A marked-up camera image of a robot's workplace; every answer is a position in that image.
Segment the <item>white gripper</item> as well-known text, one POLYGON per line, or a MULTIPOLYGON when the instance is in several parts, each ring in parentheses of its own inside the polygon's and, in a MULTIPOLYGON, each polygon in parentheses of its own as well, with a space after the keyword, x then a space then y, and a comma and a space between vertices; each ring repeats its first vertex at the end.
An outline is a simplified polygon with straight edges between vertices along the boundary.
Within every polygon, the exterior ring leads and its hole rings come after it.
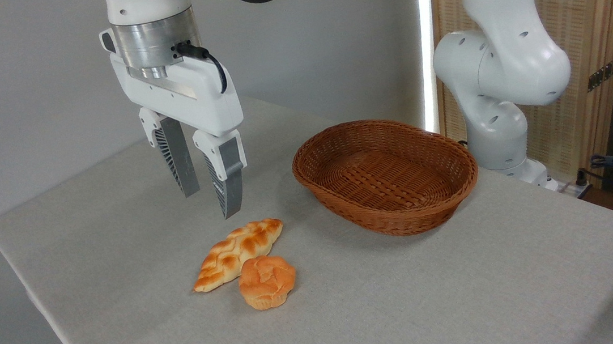
POLYGON ((192 139, 203 153, 208 174, 225 219, 240 211, 242 171, 248 165, 238 130, 242 107, 230 75, 222 92, 220 71, 211 61, 186 57, 166 67, 166 78, 146 79, 129 71, 121 57, 111 54, 111 66, 126 96, 143 107, 139 119, 151 147, 157 148, 174 180, 189 198, 199 191, 197 176, 182 123, 195 127, 192 139))

